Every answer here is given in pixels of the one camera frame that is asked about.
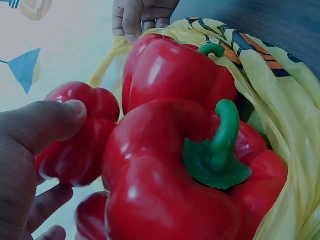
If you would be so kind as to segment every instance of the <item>yellow plastic bag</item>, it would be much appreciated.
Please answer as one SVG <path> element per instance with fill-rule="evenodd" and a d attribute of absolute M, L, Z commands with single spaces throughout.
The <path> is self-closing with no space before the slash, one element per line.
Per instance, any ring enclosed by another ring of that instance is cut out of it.
<path fill-rule="evenodd" d="M 255 240 L 320 239 L 320 82 L 297 58 L 225 24 L 188 17 L 162 34 L 201 47 L 221 44 L 224 57 L 211 59 L 226 66 L 237 89 L 254 106 L 274 151 L 288 164 L 288 180 L 273 208 L 262 221 Z M 90 80 L 100 86 L 111 62 L 118 81 L 114 94 L 121 102 L 122 72 L 131 46 L 116 37 L 111 53 Z"/>

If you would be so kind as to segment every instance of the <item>red bell pepper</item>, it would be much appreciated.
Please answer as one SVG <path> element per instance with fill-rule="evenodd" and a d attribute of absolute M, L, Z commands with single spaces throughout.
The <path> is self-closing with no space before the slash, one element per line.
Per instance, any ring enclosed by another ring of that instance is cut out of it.
<path fill-rule="evenodd" d="M 167 98 L 124 116 L 102 160 L 110 239 L 254 237 L 288 169 L 232 101 L 216 112 Z"/>
<path fill-rule="evenodd" d="M 106 203 L 107 195 L 102 191 L 92 194 L 79 204 L 75 212 L 75 240 L 107 240 Z"/>
<path fill-rule="evenodd" d="M 234 77 L 226 67 L 207 57 L 210 53 L 221 57 L 225 49 L 214 43 L 196 49 L 159 34 L 140 38 L 124 65 L 124 114 L 162 98 L 191 100 L 209 110 L 214 110 L 222 99 L 236 101 L 239 92 Z"/>
<path fill-rule="evenodd" d="M 119 119 L 120 107 L 109 91 L 82 82 L 70 82 L 52 91 L 45 100 L 64 103 L 80 100 L 87 108 L 84 126 L 69 140 L 55 142 L 36 157 L 39 175 L 60 184 L 83 187 L 101 175 L 107 140 Z"/>

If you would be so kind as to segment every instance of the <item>human hand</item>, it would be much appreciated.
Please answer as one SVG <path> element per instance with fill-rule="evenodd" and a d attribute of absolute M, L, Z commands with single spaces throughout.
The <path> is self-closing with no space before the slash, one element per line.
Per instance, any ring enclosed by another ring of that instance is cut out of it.
<path fill-rule="evenodd" d="M 166 28 L 180 0 L 115 0 L 112 30 L 133 44 L 142 32 Z"/>
<path fill-rule="evenodd" d="M 35 156 L 56 141 L 73 137 L 83 126 L 87 109 L 70 100 L 35 102 L 0 113 L 0 239 L 32 240 L 37 230 L 73 196 L 69 187 L 56 186 L 35 197 Z M 54 226 L 40 239 L 64 240 L 66 232 Z"/>

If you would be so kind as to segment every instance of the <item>green stem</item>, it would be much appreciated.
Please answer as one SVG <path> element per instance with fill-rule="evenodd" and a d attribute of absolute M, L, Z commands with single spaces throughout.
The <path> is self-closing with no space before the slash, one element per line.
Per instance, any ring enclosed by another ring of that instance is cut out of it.
<path fill-rule="evenodd" d="M 221 122 L 213 140 L 194 142 L 186 139 L 183 160 L 188 172 L 198 182 L 220 190 L 227 190 L 250 177 L 250 167 L 239 162 L 234 154 L 240 130 L 236 105 L 221 100 L 215 109 Z"/>
<path fill-rule="evenodd" d="M 208 43 L 200 47 L 198 52 L 206 56 L 209 56 L 209 54 L 214 54 L 217 58 L 221 58 L 225 53 L 225 48 L 215 43 Z"/>
<path fill-rule="evenodd" d="M 240 128 L 240 118 L 236 105 L 229 100 L 221 100 L 215 109 L 221 119 L 219 129 L 211 141 L 210 155 L 214 160 L 206 165 L 215 172 L 223 171 L 234 157 L 234 149 Z"/>

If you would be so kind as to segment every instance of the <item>gray table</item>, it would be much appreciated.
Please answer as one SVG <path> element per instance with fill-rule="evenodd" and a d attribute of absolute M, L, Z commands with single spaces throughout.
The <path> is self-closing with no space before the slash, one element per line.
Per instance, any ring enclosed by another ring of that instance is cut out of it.
<path fill-rule="evenodd" d="M 320 79 L 320 0 L 180 0 L 172 20 L 211 18 L 280 47 Z"/>

